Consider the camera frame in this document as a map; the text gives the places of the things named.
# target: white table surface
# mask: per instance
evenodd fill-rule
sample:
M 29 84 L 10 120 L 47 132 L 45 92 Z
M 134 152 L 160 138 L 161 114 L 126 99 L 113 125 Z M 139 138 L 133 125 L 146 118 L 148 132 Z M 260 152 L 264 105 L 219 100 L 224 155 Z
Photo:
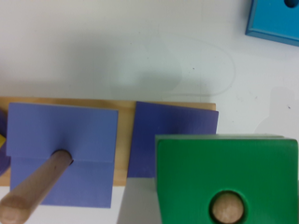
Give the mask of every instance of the white table surface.
M 249 7 L 0 0 L 0 95 L 211 102 L 218 133 L 299 139 L 299 48 L 245 36 Z M 28 223 L 115 223 L 122 192 L 109 211 L 41 207 Z

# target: green square block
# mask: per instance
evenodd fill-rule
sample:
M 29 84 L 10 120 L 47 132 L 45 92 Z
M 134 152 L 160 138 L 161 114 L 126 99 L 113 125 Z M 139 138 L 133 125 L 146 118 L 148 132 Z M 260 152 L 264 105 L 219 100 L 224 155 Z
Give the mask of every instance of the green square block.
M 298 146 L 281 136 L 160 135 L 157 192 L 163 224 L 214 224 L 213 197 L 238 193 L 238 223 L 298 223 Z

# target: wooden dowel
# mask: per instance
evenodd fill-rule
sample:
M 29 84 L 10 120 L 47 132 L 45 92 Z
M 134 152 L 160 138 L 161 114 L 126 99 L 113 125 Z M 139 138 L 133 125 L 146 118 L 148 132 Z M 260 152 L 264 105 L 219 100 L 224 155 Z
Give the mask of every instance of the wooden dowel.
M 235 193 L 223 192 L 214 202 L 212 214 L 220 223 L 236 223 L 243 217 L 244 205 Z
M 1 200 L 0 221 L 3 224 L 23 224 L 44 200 L 71 162 L 72 157 L 67 151 L 55 152 Z

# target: blue plastic object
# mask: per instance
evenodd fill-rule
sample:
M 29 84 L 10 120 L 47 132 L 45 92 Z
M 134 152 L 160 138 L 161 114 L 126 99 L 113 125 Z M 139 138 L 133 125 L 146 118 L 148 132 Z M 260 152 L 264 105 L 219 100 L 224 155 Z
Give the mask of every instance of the blue plastic object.
M 299 46 L 298 0 L 252 0 L 246 35 Z
M 155 177 L 156 134 L 215 134 L 217 111 L 136 103 L 128 177 Z
M 42 204 L 110 207 L 118 111 L 14 103 L 8 112 L 12 189 L 65 149 L 74 162 Z

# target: wooden toy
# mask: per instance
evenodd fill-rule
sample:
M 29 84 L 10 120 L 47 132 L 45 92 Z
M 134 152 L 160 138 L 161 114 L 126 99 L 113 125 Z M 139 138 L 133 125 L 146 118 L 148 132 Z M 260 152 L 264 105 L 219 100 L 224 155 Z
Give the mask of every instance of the wooden toy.
M 252 0 L 246 35 L 299 46 L 298 0 Z
M 115 110 L 10 104 L 11 192 L 0 220 L 23 223 L 40 203 L 110 207 L 117 123 Z
M 118 110 L 119 119 L 113 185 L 125 186 L 130 158 L 136 101 L 0 97 L 0 107 L 3 108 L 6 113 L 8 112 L 8 106 L 10 103 L 18 102 L 29 104 L 88 106 L 93 108 Z M 185 106 L 206 110 L 216 109 L 215 104 L 208 103 L 156 102 L 155 104 Z M 10 186 L 10 169 L 0 176 L 0 186 Z
M 296 140 L 161 135 L 156 142 L 163 224 L 298 223 Z
M 155 190 L 156 134 L 214 134 L 217 111 L 137 102 L 127 185 L 118 224 L 159 224 Z
M 22 224 L 27 221 L 72 161 L 67 151 L 54 152 L 42 166 L 1 200 L 0 221 L 3 224 Z
M 156 134 L 213 134 L 217 121 L 217 111 L 137 102 L 128 177 L 156 176 Z

